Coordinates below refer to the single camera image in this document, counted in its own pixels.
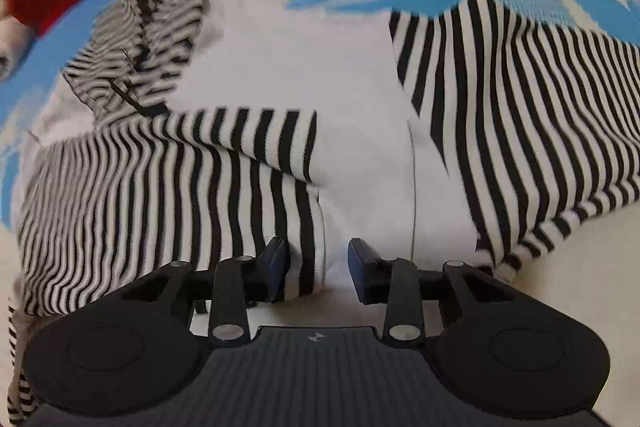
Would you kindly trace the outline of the striped white hooded sweater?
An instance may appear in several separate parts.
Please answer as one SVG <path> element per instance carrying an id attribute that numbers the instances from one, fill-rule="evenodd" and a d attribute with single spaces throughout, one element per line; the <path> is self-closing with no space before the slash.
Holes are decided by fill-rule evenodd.
<path id="1" fill-rule="evenodd" d="M 15 187 L 14 426 L 599 426 L 594 410 L 502 417 L 458 398 L 418 350 L 383 343 L 352 239 L 438 271 L 485 253 L 474 182 L 401 76 L 402 13 L 290 11 L 258 0 L 113 0 L 63 67 Z M 210 352 L 180 392 L 80 416 L 24 373 L 46 326 L 173 261 L 213 270 L 290 247 L 282 291 L 247 307 L 250 342 Z"/>

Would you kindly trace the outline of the cream folded quilt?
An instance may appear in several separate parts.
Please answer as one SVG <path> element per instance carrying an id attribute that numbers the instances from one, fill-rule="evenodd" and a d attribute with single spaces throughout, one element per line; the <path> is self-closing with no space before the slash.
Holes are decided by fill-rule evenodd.
<path id="1" fill-rule="evenodd" d="M 13 16 L 0 22 L 0 80 L 6 81 L 23 61 L 35 33 Z"/>

